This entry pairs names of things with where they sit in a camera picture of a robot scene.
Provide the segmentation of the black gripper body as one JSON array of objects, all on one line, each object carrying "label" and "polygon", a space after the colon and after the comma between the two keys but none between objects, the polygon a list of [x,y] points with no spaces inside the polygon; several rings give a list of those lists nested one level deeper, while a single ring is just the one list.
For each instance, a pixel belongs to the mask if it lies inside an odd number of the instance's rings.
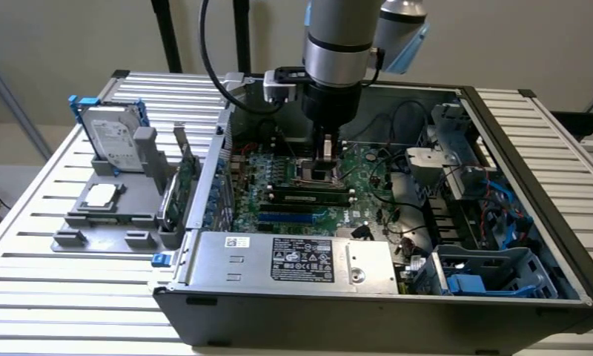
[{"label": "black gripper body", "polygon": [[304,86],[301,110],[325,129],[339,129],[355,119],[361,98],[361,84],[329,87],[319,83]]}]

